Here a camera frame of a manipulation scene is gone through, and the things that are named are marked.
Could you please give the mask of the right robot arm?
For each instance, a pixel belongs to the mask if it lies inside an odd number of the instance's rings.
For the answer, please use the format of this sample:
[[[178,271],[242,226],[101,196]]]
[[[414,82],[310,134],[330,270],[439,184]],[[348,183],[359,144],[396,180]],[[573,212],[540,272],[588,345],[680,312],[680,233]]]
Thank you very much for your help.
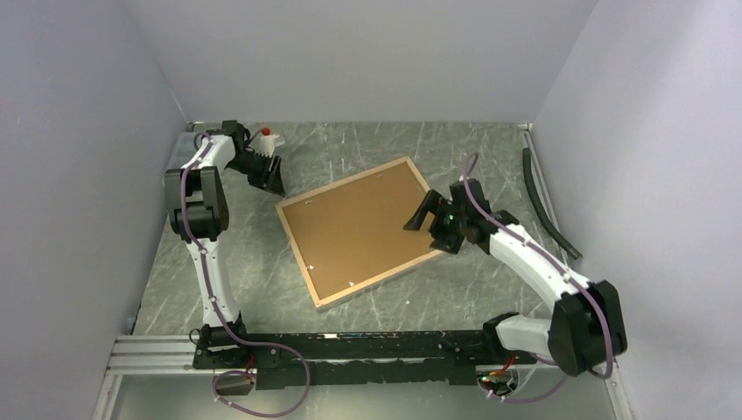
[[[404,229],[421,229],[428,215],[431,247],[456,254],[464,242],[501,261],[537,293],[550,310],[549,318],[530,318],[511,311],[483,325],[481,351],[501,363],[514,353],[549,358],[571,377],[613,366],[628,347],[617,289],[608,281],[594,282],[560,262],[537,242],[508,211],[492,211],[480,182],[459,180],[445,198],[429,190]]]

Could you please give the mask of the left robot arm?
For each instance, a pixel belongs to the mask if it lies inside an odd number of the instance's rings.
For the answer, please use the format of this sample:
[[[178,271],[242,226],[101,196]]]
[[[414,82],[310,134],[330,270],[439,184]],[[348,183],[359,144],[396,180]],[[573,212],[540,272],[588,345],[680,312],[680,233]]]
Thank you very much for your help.
[[[249,359],[251,345],[220,244],[230,223],[221,176],[226,170],[239,172],[250,186],[284,196],[282,159],[276,154],[284,143],[268,127],[251,133],[226,120],[218,129],[181,134],[175,165],[164,174],[170,226],[185,243],[197,274],[203,307],[198,344],[216,347],[216,356],[231,368]]]

